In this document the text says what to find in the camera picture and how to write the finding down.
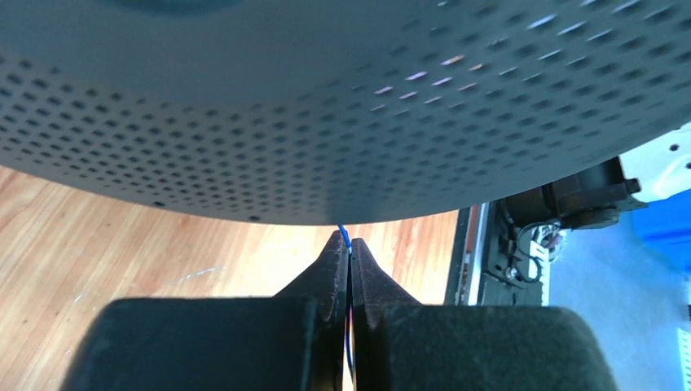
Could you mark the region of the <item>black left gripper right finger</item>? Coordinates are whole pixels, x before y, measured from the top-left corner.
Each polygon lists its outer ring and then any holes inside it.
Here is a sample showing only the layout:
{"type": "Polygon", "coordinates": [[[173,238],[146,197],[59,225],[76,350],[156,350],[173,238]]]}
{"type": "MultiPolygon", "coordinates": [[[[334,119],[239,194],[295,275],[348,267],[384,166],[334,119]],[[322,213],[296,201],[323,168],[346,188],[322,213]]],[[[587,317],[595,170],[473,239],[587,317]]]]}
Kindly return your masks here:
{"type": "Polygon", "coordinates": [[[541,306],[423,305],[362,239],[350,259],[357,390],[614,390],[592,329],[541,306]]]}

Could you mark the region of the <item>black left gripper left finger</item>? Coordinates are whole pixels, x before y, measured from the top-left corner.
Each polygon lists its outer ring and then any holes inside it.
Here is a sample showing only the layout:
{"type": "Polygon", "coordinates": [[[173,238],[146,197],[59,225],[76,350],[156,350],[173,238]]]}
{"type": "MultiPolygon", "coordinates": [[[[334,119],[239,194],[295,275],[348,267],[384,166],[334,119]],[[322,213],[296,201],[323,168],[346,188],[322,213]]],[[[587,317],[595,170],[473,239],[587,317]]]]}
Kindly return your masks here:
{"type": "Polygon", "coordinates": [[[91,323],[64,390],[339,390],[350,241],[271,297],[127,298],[91,323]]]}

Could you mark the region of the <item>dark grey filament spool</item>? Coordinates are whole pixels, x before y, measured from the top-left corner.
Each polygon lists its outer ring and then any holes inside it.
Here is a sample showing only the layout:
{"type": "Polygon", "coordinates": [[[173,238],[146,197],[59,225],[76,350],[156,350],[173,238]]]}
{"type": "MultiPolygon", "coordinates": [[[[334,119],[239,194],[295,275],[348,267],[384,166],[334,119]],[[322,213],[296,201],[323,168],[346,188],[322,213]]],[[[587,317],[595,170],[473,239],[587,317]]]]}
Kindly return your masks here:
{"type": "Polygon", "coordinates": [[[1,163],[236,221],[420,217],[690,118],[687,1],[4,1],[1,163]]]}

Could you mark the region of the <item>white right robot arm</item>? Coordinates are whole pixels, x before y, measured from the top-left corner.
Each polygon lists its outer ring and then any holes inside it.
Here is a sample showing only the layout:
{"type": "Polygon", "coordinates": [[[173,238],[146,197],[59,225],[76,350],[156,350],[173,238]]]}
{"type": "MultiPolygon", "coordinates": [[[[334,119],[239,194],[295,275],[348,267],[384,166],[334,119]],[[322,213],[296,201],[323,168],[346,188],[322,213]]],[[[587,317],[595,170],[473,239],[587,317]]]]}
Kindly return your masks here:
{"type": "Polygon", "coordinates": [[[509,224],[566,230],[612,226],[620,213],[690,189],[690,124],[589,169],[499,201],[509,224]]]}

